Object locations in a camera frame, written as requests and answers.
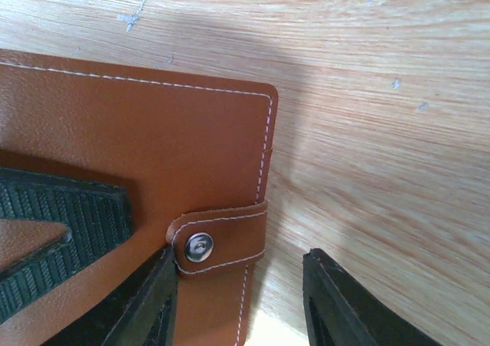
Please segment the brown leather card holder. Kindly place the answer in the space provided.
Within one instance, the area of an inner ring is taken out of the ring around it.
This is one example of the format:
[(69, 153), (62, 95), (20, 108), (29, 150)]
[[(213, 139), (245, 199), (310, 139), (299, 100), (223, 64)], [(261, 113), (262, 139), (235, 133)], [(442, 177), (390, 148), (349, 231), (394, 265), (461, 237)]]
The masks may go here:
[(1, 320), (3, 345), (104, 345), (171, 247), (171, 345), (242, 345), (265, 252), (274, 86), (1, 52), (1, 169), (125, 188), (132, 236)]

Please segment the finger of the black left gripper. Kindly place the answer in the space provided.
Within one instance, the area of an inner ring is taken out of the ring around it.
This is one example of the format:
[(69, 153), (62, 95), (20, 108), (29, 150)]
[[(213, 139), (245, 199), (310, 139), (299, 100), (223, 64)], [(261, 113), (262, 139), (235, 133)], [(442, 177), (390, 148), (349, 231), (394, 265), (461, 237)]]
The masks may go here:
[(1, 320), (126, 242), (125, 188), (1, 169)]

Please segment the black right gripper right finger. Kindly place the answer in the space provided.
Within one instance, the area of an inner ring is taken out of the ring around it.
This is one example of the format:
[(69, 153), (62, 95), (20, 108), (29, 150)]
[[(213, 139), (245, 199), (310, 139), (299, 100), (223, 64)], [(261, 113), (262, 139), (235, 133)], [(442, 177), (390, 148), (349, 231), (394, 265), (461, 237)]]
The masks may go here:
[(385, 306), (325, 251), (310, 250), (302, 265), (310, 345), (440, 346)]

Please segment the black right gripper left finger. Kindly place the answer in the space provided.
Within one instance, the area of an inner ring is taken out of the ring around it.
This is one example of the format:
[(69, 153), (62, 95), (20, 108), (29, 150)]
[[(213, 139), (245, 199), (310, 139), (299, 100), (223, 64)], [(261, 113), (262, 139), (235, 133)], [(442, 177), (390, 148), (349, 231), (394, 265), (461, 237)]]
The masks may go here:
[(103, 341), (104, 345), (173, 344), (177, 306), (178, 276), (175, 252), (162, 251), (118, 322)]

